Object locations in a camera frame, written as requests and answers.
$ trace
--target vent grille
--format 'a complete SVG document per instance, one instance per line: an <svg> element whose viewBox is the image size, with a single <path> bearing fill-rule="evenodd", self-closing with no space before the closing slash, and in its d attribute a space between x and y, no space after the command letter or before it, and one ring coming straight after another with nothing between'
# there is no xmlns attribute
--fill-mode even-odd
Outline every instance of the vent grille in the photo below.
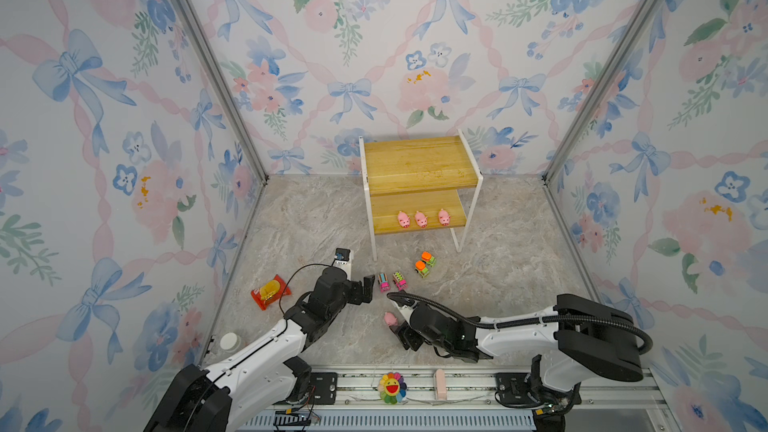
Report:
<svg viewBox="0 0 768 432"><path fill-rule="evenodd" d="M530 410L318 410L320 422L307 430L386 430L393 427L398 432L409 430L535 430ZM265 410L243 425L239 430L268 430L275 426L281 430L301 430L290 424L301 419L275 415Z"/></svg>

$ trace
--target white jar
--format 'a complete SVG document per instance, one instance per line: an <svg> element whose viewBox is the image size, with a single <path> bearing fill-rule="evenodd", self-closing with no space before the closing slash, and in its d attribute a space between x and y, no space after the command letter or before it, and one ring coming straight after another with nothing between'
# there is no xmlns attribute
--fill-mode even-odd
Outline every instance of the white jar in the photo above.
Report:
<svg viewBox="0 0 768 432"><path fill-rule="evenodd" d="M235 332L224 334L219 341L221 350L228 354L234 354L243 347L243 339Z"/></svg>

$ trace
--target jar lid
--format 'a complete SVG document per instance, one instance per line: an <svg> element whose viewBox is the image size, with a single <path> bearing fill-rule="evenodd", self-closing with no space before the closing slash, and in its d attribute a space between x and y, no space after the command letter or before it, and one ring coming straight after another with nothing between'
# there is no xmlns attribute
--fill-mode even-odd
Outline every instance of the jar lid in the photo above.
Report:
<svg viewBox="0 0 768 432"><path fill-rule="evenodd" d="M228 334L224 334L220 342L222 350L234 349L237 346L237 341L239 339L240 338L237 337L237 334L235 332L229 332Z"/></svg>

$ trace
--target lower shelf board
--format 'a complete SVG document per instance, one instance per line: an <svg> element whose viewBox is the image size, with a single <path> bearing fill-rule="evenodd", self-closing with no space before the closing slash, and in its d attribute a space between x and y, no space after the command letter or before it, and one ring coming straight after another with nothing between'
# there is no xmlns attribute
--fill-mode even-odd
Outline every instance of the lower shelf board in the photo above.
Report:
<svg viewBox="0 0 768 432"><path fill-rule="evenodd" d="M444 208L451 216L451 223L447 226L441 226L438 220L437 214L441 208ZM373 233L376 235L464 227L467 223L464 208L456 190L371 197L371 210L373 212ZM408 228L400 227L397 220L397 215L401 210L411 218L411 225ZM425 228L416 224L414 216L417 210L427 216Z"/></svg>

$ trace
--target wooden shelf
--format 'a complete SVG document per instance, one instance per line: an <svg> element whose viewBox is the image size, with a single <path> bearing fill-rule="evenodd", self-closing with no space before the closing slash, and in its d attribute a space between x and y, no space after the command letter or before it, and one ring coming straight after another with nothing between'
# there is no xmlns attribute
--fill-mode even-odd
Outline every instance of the wooden shelf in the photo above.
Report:
<svg viewBox="0 0 768 432"><path fill-rule="evenodd" d="M370 142L365 144L365 149L372 198L470 188L478 184L472 161L459 136Z"/></svg>
<svg viewBox="0 0 768 432"><path fill-rule="evenodd" d="M448 226L441 226L437 218L441 208L444 208L451 215L451 223ZM464 208L456 190L371 197L371 210L373 214L373 233L376 235L417 232L436 228L464 227L467 223ZM397 220L397 215L401 210L411 218L411 226L408 228L400 227ZM428 221L425 228L421 228L416 224L414 215L417 210L427 216Z"/></svg>

